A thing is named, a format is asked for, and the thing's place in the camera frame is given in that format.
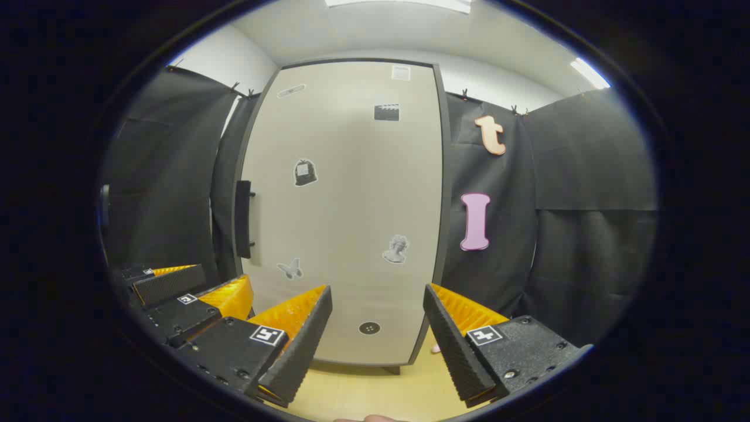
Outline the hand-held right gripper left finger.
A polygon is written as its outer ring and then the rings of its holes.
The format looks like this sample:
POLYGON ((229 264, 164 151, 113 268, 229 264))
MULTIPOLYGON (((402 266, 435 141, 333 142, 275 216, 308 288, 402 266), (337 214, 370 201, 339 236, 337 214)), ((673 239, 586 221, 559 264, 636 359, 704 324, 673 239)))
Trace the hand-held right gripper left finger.
POLYGON ((250 319, 226 316, 176 354, 219 387, 285 408, 305 379, 332 308, 330 286, 321 285, 250 319))

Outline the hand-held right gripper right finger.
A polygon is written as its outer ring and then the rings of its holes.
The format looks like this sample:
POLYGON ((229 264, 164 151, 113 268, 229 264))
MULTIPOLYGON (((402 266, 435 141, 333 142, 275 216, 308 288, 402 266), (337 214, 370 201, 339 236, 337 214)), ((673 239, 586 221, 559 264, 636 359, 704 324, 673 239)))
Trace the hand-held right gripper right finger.
POLYGON ((574 345, 533 316, 507 318, 435 284, 424 289, 423 309, 469 408, 527 393, 574 367, 592 348, 574 345))

